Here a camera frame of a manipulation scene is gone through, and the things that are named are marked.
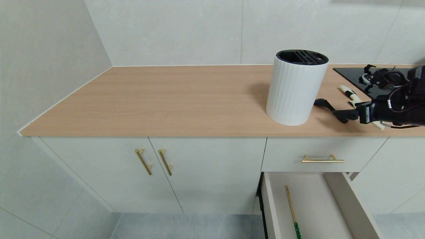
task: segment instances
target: chopsticks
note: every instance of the chopsticks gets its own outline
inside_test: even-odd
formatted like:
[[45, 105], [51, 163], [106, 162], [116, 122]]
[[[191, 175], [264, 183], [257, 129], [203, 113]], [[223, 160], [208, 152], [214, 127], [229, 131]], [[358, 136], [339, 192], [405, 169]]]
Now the chopsticks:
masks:
[[289, 187], [285, 186], [286, 195], [288, 196], [289, 208], [291, 209], [292, 220], [294, 221], [295, 233], [297, 234], [297, 239], [301, 239], [300, 228], [298, 227], [297, 218], [295, 217], [294, 206], [292, 205], [291, 194], [289, 193]]

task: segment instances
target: gray floor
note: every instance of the gray floor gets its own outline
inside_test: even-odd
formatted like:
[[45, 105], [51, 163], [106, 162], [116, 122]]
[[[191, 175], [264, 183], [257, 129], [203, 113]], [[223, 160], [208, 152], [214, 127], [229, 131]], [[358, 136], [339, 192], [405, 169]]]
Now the gray floor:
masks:
[[[425, 213], [375, 216], [385, 239], [425, 239]], [[123, 213], [112, 239], [264, 239], [257, 215]]]

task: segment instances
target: kitchen counter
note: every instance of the kitchen counter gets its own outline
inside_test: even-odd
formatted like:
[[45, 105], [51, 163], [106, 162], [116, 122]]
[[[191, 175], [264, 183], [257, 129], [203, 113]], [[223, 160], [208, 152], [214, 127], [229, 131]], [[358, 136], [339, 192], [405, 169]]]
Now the kitchen counter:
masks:
[[[329, 65], [317, 98], [351, 109], [337, 87], [356, 90]], [[309, 120], [285, 126], [266, 112], [272, 65], [113, 67], [25, 127], [23, 136], [50, 137], [334, 137], [425, 136], [425, 127], [380, 131], [340, 123], [313, 107]]]

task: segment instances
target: white cabinet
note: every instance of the white cabinet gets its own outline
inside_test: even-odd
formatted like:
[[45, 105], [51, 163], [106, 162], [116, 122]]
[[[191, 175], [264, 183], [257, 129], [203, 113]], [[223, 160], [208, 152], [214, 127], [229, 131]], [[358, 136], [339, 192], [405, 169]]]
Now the white cabinet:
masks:
[[183, 212], [252, 214], [266, 138], [150, 141], [156, 153], [165, 149], [165, 161], [173, 165], [167, 177]]
[[418, 194], [413, 196], [399, 208], [394, 210], [393, 213], [415, 213], [425, 212], [425, 188]]
[[[148, 138], [62, 138], [42, 140], [118, 212], [181, 213]], [[142, 159], [135, 153], [143, 148]]]
[[[387, 138], [322, 137], [267, 139], [263, 172], [360, 172]], [[344, 162], [301, 162], [328, 160], [333, 154]]]
[[372, 213], [391, 213], [425, 187], [424, 146], [425, 138], [389, 138], [357, 175], [353, 185]]

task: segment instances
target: cable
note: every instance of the cable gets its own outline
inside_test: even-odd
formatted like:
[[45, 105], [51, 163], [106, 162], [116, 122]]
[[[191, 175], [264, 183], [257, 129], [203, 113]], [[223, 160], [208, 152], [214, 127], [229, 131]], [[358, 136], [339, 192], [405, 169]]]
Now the cable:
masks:
[[383, 125], [385, 127], [388, 127], [388, 128], [398, 128], [398, 129], [400, 129], [400, 128], [415, 128], [415, 127], [419, 127], [419, 125], [408, 125], [408, 126], [398, 127], [398, 126], [392, 126], [392, 125], [389, 125], [389, 124], [385, 124], [382, 121], [380, 121], [380, 123], [381, 123], [381, 125]]
[[419, 104], [417, 104], [417, 105], [415, 105], [415, 106], [412, 106], [412, 107], [410, 107], [410, 108], [408, 108], [408, 109], [400, 110], [400, 111], [396, 111], [396, 110], [394, 110], [394, 109], [391, 107], [391, 97], [394, 95], [394, 93], [396, 93], [399, 89], [402, 89], [402, 88], [404, 88], [404, 87], [406, 87], [406, 86], [409, 86], [409, 85], [411, 85], [411, 84], [412, 84], [412, 82], [411, 82], [411, 81], [409, 81], [409, 82], [407, 82], [405, 85], [402, 85], [401, 87], [396, 88], [396, 89], [394, 89], [393, 91], [391, 91], [390, 95], [388, 96], [388, 108], [389, 108], [392, 112], [394, 112], [394, 113], [403, 113], [403, 112], [406, 112], [406, 111], [409, 111], [409, 110], [413, 110], [414, 108], [416, 108], [416, 107], [418, 107], [418, 106], [420, 106], [420, 105], [421, 105], [421, 103], [419, 103]]

